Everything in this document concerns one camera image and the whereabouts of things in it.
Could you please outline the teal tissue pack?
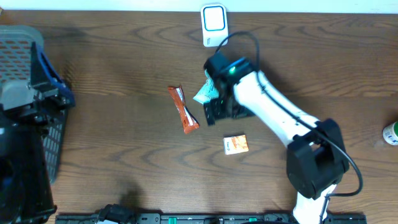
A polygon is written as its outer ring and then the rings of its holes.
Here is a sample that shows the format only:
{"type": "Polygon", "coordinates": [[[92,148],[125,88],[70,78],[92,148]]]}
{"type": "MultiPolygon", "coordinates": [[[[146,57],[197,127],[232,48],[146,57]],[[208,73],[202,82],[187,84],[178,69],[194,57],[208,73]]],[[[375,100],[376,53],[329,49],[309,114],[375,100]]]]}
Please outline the teal tissue pack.
{"type": "Polygon", "coordinates": [[[198,93],[193,99],[201,104],[209,103],[212,99],[219,97],[219,92],[215,87],[213,80],[209,73],[205,70],[205,76],[207,77],[205,84],[200,88],[198,93]]]}

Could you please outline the small orange snack packet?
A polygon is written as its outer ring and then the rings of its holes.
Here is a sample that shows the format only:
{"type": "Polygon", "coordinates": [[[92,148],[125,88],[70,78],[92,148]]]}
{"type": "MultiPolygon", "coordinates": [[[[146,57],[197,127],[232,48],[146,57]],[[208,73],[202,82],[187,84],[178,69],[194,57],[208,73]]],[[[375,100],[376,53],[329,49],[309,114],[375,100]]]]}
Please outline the small orange snack packet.
{"type": "Polygon", "coordinates": [[[248,152],[248,143],[246,140],[246,135],[230,136],[223,138],[224,153],[226,155],[240,154],[243,152],[248,152]]]}

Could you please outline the orange snack bar wrapper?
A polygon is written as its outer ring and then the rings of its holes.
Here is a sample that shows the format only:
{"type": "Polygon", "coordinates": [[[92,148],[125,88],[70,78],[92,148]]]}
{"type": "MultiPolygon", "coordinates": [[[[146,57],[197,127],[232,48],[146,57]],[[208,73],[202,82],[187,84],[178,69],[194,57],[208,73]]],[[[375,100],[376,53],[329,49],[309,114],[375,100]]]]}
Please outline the orange snack bar wrapper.
{"type": "Polygon", "coordinates": [[[198,129],[200,127],[198,121],[191,115],[186,107],[182,86],[169,86],[168,91],[178,110],[184,133],[189,134],[193,130],[198,129]]]}

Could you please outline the green lid jar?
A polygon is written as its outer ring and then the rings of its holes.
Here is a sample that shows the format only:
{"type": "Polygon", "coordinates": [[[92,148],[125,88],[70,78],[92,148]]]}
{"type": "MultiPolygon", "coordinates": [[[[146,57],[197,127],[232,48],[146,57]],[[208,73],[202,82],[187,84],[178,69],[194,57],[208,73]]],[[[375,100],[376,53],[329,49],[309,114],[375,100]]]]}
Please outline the green lid jar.
{"type": "Polygon", "coordinates": [[[394,122],[388,126],[386,126],[382,131],[382,136],[390,145],[397,146],[398,145],[398,136],[397,136],[397,124],[398,122],[394,122]]]}

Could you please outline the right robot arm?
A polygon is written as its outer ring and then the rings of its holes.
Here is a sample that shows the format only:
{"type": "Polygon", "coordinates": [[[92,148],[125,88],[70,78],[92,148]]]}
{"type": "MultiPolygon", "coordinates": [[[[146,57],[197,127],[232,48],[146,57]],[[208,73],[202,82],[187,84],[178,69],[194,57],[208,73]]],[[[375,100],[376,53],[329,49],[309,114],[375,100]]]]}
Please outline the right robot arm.
{"type": "Polygon", "coordinates": [[[208,125],[257,116],[287,148],[287,177],[297,191],[294,218],[299,223],[324,221],[326,196],[349,169],[337,123],[319,121],[296,107],[246,58],[230,62],[218,52],[203,68],[219,92],[203,105],[208,125]]]}

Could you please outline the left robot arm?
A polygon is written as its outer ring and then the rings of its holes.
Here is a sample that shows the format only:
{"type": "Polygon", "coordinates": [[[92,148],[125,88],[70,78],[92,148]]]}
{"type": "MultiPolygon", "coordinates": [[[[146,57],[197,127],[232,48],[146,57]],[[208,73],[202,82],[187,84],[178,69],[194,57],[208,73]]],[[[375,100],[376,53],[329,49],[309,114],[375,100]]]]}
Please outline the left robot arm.
{"type": "Polygon", "coordinates": [[[44,140],[74,106],[72,90],[33,42],[30,78],[1,85],[1,223],[45,223],[57,211],[44,140]]]}

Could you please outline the white barcode scanner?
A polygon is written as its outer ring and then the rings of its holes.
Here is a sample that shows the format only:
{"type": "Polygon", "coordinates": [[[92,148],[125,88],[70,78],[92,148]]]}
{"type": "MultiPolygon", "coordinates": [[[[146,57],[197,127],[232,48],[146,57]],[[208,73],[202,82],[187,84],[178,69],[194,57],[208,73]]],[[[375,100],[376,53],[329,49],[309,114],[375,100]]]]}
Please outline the white barcode scanner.
{"type": "Polygon", "coordinates": [[[223,40],[229,35],[229,32],[227,11],[224,5],[204,5],[200,14],[203,45],[205,47],[217,47],[220,44],[226,45],[228,41],[223,42],[223,40]]]}

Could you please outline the grey plastic mesh basket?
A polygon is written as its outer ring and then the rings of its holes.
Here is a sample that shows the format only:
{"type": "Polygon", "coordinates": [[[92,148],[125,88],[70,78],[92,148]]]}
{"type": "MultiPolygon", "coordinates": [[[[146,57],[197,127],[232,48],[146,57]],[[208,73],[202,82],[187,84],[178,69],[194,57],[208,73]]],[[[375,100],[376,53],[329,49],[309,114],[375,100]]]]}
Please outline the grey plastic mesh basket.
{"type": "MultiPolygon", "coordinates": [[[[44,50],[44,38],[37,29],[29,26],[1,26],[1,84],[11,80],[30,81],[30,48],[33,42],[44,50]]],[[[44,127],[42,143],[51,183],[58,176],[68,111],[66,120],[62,123],[38,124],[44,127]]]]}

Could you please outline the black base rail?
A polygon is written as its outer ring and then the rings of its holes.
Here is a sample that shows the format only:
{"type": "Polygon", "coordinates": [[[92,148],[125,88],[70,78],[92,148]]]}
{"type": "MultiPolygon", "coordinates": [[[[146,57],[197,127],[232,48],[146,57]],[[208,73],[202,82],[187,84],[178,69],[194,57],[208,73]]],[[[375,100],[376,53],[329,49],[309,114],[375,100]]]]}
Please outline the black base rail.
{"type": "MultiPolygon", "coordinates": [[[[266,213],[263,215],[160,215],[158,213],[142,213],[133,219],[137,224],[238,224],[238,223],[296,223],[288,213],[266,213]]],[[[55,224],[95,224],[106,223],[97,214],[92,215],[57,215],[55,224]]],[[[329,213],[323,220],[324,224],[367,224],[365,215],[329,213]]]]}

